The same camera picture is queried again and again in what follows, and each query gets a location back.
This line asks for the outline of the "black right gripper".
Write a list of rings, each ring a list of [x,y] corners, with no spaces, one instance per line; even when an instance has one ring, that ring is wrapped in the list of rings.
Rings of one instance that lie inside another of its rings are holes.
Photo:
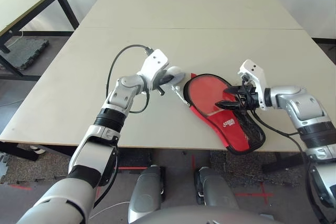
[[[258,93],[251,84],[242,82],[239,86],[229,86],[225,93],[236,94],[237,101],[219,101],[215,105],[223,110],[256,110],[259,107]]]

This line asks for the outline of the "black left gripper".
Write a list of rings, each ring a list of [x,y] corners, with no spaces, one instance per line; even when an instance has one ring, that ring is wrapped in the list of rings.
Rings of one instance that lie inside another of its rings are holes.
[[[156,90],[160,94],[160,96],[163,96],[165,94],[165,91],[161,88],[160,84],[161,79],[162,83],[168,83],[172,79],[174,79],[173,75],[171,74],[165,75],[165,73],[166,71],[160,71],[153,81],[153,90]]]

